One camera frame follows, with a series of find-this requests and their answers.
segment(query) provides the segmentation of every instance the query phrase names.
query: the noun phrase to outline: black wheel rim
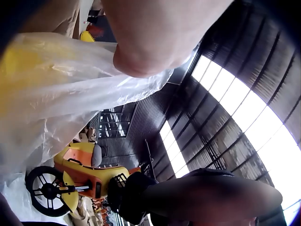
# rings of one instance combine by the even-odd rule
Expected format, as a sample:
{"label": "black wheel rim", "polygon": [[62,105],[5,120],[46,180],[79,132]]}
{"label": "black wheel rim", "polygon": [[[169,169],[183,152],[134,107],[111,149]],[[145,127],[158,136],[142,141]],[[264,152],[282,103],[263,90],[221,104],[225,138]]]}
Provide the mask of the black wheel rim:
{"label": "black wheel rim", "polygon": [[[53,175],[55,179],[50,181],[44,174]],[[34,189],[37,181],[39,187]],[[63,173],[48,166],[35,168],[26,178],[26,188],[30,192],[33,206],[39,212],[51,217],[62,216],[69,211],[61,195],[55,192],[55,188],[63,185]]]}

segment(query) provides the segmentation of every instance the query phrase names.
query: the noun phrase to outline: corrugated metal roof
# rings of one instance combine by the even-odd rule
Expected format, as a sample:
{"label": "corrugated metal roof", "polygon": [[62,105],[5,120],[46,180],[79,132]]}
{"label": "corrugated metal roof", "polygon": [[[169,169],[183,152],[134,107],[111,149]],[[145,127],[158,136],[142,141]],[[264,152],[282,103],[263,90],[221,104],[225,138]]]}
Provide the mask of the corrugated metal roof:
{"label": "corrugated metal roof", "polygon": [[99,139],[99,145],[107,148],[107,156],[102,164],[119,163],[128,169],[139,165],[146,154],[143,141],[158,134],[165,122],[168,103],[177,87],[168,83],[161,91],[137,102],[125,138]]}

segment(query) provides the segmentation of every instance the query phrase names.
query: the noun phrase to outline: metal frame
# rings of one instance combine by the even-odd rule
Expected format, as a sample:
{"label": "metal frame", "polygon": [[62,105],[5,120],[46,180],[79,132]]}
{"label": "metal frame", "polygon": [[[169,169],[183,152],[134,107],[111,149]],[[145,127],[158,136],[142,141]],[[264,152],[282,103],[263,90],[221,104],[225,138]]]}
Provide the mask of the metal frame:
{"label": "metal frame", "polygon": [[[130,122],[131,122],[131,120],[133,118],[133,115],[134,115],[134,112],[135,112],[135,108],[136,108],[137,103],[128,103],[128,104],[134,105],[133,111],[131,112],[132,116],[131,116],[130,121],[121,121],[121,117],[124,114],[124,106],[125,105],[122,105],[122,108],[121,108],[120,112],[113,112],[115,108],[110,108],[110,109],[102,110],[98,114],[98,124],[97,124],[97,137],[98,137],[98,139],[115,139],[115,138],[125,138],[126,137],[126,135],[128,133],[128,130],[129,130]],[[106,122],[102,121],[103,117],[107,117]],[[122,123],[128,123],[128,128],[126,130],[122,127]],[[106,128],[105,130],[101,130],[100,126],[102,127],[103,125],[104,126],[112,125],[115,128],[111,129],[111,126],[109,126],[110,129]],[[100,132],[106,132],[107,137],[101,137]],[[110,137],[109,133],[112,133],[112,132],[116,132],[116,136]]]}

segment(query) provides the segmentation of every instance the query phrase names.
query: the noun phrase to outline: plastic sheet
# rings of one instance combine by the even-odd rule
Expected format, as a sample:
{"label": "plastic sheet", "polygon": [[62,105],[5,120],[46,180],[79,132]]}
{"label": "plastic sheet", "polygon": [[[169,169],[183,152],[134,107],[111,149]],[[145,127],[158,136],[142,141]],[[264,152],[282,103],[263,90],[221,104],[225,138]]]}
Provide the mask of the plastic sheet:
{"label": "plastic sheet", "polygon": [[67,225],[61,217],[48,217],[37,211],[31,204],[30,193],[27,191],[24,183],[25,173],[18,174],[17,179],[10,184],[4,182],[3,196],[6,198],[11,210],[22,222],[38,221],[38,222],[55,222]]}
{"label": "plastic sheet", "polygon": [[52,158],[99,110],[146,98],[172,74],[124,75],[113,66],[115,48],[55,33],[15,38],[0,63],[2,181]]}

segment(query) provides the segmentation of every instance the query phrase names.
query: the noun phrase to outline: skin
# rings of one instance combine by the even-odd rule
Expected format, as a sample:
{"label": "skin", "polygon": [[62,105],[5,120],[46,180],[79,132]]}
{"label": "skin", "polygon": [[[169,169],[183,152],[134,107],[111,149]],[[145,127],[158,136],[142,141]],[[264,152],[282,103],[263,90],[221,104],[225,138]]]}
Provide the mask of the skin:
{"label": "skin", "polygon": [[180,66],[232,0],[102,0],[118,46],[114,65],[133,77]]}
{"label": "skin", "polygon": [[218,223],[193,222],[193,226],[254,226],[254,225],[255,225],[255,218],[242,220],[242,221],[218,222]]}

